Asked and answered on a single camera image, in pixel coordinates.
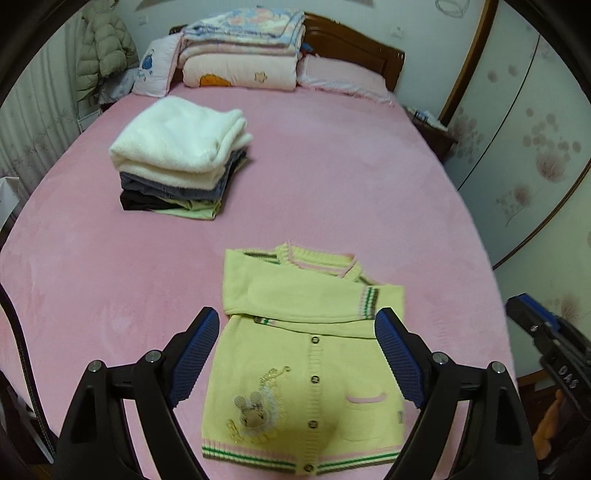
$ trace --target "blue gripper pad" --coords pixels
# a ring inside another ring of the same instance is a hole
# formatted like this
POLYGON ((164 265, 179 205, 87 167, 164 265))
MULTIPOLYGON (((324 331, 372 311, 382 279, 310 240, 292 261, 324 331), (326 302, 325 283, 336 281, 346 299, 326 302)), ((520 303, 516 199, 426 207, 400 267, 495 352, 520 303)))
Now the blue gripper pad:
POLYGON ((172 382, 168 399, 174 407, 186 400, 203 369, 205 360, 212 351, 220 330, 220 320, 215 310, 211 310, 199 326, 187 348, 181 354, 172 371, 172 382))
POLYGON ((521 295, 517 296, 525 305, 527 305, 531 310, 533 310, 538 316, 545 322, 548 322, 552 325, 552 328, 558 332, 560 331, 560 325, 558 324, 558 320, 556 319, 556 315, 546 310, 542 305, 536 302, 533 298, 531 298, 527 293, 522 293, 521 295))
POLYGON ((425 401, 421 368, 383 310, 375 316, 374 328, 375 336, 398 382, 402 396, 412 401, 417 408, 421 408, 425 401))

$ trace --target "wooden headboard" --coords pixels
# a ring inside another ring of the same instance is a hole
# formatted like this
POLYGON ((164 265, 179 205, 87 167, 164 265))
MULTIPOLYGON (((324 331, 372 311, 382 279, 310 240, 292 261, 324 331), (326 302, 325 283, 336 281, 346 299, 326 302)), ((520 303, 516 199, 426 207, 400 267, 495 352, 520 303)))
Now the wooden headboard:
MULTIPOLYGON (((304 42, 314 53, 328 59, 349 61, 379 73, 386 80, 391 92, 396 88, 398 77, 404 66, 404 52, 372 40, 369 37, 338 22, 306 12, 306 36, 304 42)), ((173 27, 170 34, 181 31, 184 25, 173 27)), ((182 80, 182 73, 176 72, 173 82, 182 80)))

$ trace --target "nightstand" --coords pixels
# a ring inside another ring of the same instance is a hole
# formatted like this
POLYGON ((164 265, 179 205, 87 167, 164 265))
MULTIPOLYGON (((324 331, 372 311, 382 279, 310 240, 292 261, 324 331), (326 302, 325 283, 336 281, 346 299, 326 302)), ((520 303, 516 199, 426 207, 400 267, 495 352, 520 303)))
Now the nightstand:
POLYGON ((457 143, 457 140, 448 132, 433 128, 428 123, 423 122, 416 117, 411 117, 411 122, 423 136, 425 142, 427 142, 427 145, 433 150, 439 161, 444 163, 447 154, 452 149, 453 145, 457 143))

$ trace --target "curtain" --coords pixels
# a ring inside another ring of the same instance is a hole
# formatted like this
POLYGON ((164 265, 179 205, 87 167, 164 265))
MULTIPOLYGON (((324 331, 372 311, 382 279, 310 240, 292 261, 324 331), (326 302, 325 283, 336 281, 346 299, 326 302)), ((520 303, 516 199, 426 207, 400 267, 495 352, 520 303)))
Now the curtain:
POLYGON ((17 176, 20 204, 80 135, 77 117, 88 105, 73 100, 77 49, 85 23, 72 16, 23 71, 0 108, 0 177, 17 176))

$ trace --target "yellow knit cardigan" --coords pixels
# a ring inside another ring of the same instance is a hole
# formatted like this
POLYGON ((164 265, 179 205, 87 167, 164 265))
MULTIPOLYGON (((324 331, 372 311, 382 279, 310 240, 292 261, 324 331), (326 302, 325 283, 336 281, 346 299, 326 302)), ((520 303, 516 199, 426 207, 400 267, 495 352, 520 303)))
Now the yellow knit cardigan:
POLYGON ((346 255, 226 251, 205 457, 305 475, 394 461, 402 395, 374 317, 402 319, 404 289, 372 283, 346 255))

